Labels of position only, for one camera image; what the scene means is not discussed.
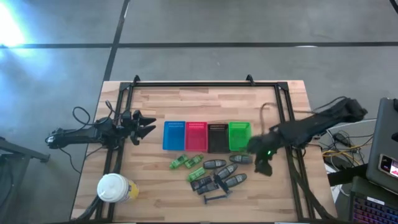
green snack package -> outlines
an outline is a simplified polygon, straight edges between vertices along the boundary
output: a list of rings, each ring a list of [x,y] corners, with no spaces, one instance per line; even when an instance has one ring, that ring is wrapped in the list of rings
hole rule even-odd
[[[203,155],[195,155],[192,159],[185,162],[185,166],[191,169],[194,165],[198,164],[203,159]]]
[[[198,168],[197,170],[193,171],[192,173],[190,173],[188,175],[188,181],[192,182],[194,180],[196,180],[197,178],[199,178],[201,175],[205,174],[206,170],[203,167]]]
[[[180,157],[176,158],[171,164],[170,164],[170,169],[176,169],[180,165],[182,165],[184,162],[186,162],[188,157],[185,154],[182,154]]]

keyboard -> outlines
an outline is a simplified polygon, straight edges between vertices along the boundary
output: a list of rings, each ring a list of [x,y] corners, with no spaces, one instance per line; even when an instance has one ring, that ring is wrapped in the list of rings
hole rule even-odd
[[[358,223],[398,224],[398,211],[376,202],[354,197],[352,218]]]

wooden table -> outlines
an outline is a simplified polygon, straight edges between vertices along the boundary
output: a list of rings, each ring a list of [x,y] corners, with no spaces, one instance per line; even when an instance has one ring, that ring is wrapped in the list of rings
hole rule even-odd
[[[309,110],[303,81],[288,81],[295,110]],[[120,82],[104,82],[96,118],[108,115],[105,100],[114,107]],[[139,196],[134,201],[116,204],[114,222],[272,222],[296,221],[294,200],[290,186],[285,150],[274,156],[271,177],[254,173],[254,165],[241,165],[236,174],[246,173],[248,179],[234,187],[227,199],[204,205],[203,196],[192,192],[188,170],[179,167],[169,170],[169,164],[182,153],[189,157],[195,152],[164,151],[162,138],[164,121],[249,121],[252,134],[260,133],[259,107],[264,102],[275,103],[274,89],[270,87],[145,87],[134,88],[132,110],[141,110],[144,116],[155,117],[157,126],[139,146],[128,139],[124,148],[121,175],[135,181]],[[296,119],[307,114],[296,113]],[[264,110],[266,129],[280,123],[277,108]],[[91,144],[87,153],[98,148]],[[204,161],[225,159],[229,154],[204,154]],[[72,218],[78,217],[96,195],[106,150],[92,154],[84,163],[80,184],[73,207]],[[308,147],[304,157],[310,188],[320,203],[332,215],[336,210],[330,192],[322,155],[317,147]],[[223,194],[222,190],[208,193],[209,197]],[[306,211],[303,194],[303,209]]]

black metal frame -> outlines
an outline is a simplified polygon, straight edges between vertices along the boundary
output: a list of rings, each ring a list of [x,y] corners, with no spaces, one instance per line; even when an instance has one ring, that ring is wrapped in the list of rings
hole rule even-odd
[[[288,86],[287,82],[255,82],[251,75],[248,75],[246,77],[246,81],[242,81],[242,82],[139,82],[139,81],[140,81],[140,78],[138,76],[136,76],[134,78],[134,81],[131,83],[126,83],[126,82],[120,83],[118,101],[117,101],[116,109],[115,109],[115,111],[116,111],[116,114],[114,117],[115,123],[119,122],[120,116],[118,116],[117,114],[119,114],[121,112],[123,95],[126,90],[128,90],[128,96],[127,96],[127,101],[126,101],[126,110],[129,110],[131,107],[132,94],[133,94],[133,90],[135,87],[140,87],[140,88],[144,87],[145,88],[145,87],[161,87],[161,86],[192,86],[192,87],[195,87],[195,86],[234,86],[234,87],[252,86],[253,88],[255,88],[257,86],[273,87],[274,91],[275,91],[275,97],[276,97],[280,122],[283,123],[286,121],[284,109],[282,106],[282,97],[281,97],[280,91],[283,91],[284,95],[285,95],[285,100],[287,103],[287,111],[289,113],[289,119],[294,120],[292,101],[290,99],[289,86]],[[115,163],[115,167],[112,172],[119,174],[120,170],[121,170],[121,166],[122,166],[124,145],[117,150],[118,150],[118,154],[116,157],[116,163]],[[298,221],[313,220],[315,222],[319,222],[320,220],[315,219],[314,207],[313,207],[312,203],[310,202],[309,198],[307,197],[307,195],[304,195],[304,197],[305,197],[305,201],[307,204],[308,218],[305,218],[303,216],[303,209],[301,206],[299,190],[297,187],[297,181],[292,176],[292,173],[296,171],[295,165],[294,165],[294,160],[293,160],[293,155],[292,155],[292,152],[294,150],[297,154],[298,166],[300,168],[300,170],[299,170],[300,176],[301,176],[303,182],[306,185],[308,185],[307,173],[305,170],[302,151],[301,151],[301,149],[292,149],[291,147],[285,147],[285,150],[286,150],[286,155],[287,155],[287,165],[289,167],[289,173],[290,173],[290,181],[291,181],[291,185],[292,185],[293,200],[294,200],[294,204],[295,204],[295,210],[296,210]],[[113,152],[114,152],[113,150],[108,150],[108,153],[107,153],[106,159],[105,159],[105,163],[104,163],[103,174],[108,174],[111,172],[111,160],[112,160]],[[106,216],[106,218],[103,218],[103,202],[100,201],[100,203],[97,204],[97,206],[96,206],[95,219],[82,220],[79,223],[109,223],[109,222],[112,222],[114,206],[115,206],[114,203],[109,204],[107,216]]]

gray floor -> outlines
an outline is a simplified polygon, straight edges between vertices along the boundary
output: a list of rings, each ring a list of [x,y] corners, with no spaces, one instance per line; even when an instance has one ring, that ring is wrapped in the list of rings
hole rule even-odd
[[[7,20],[8,41],[112,43],[122,4],[4,1],[0,13],[12,19]],[[398,41],[397,21],[388,0],[132,0],[121,42]],[[30,163],[17,214],[9,223],[68,220],[79,175],[65,154],[48,149],[44,138],[57,127],[79,127],[71,114],[74,106],[94,115],[109,53],[0,49],[0,136],[51,154],[47,164]],[[396,58],[397,47],[119,49],[110,80],[134,75],[143,80],[242,80],[247,74],[257,80],[305,80],[313,108],[346,95],[374,118],[381,97],[398,97]],[[346,131],[367,134],[372,127]],[[65,150],[81,169],[85,146]]]

